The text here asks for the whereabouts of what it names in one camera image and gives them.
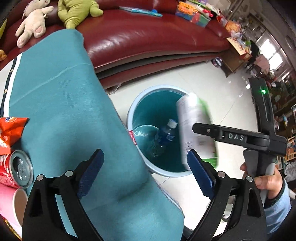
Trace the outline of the person's right hand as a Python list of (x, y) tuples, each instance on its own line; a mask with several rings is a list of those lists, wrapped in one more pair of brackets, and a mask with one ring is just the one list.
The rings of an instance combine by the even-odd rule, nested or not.
[(267, 190), (269, 200), (276, 198), (283, 187), (283, 178), (277, 168), (273, 175), (255, 177), (254, 181), (259, 190)]

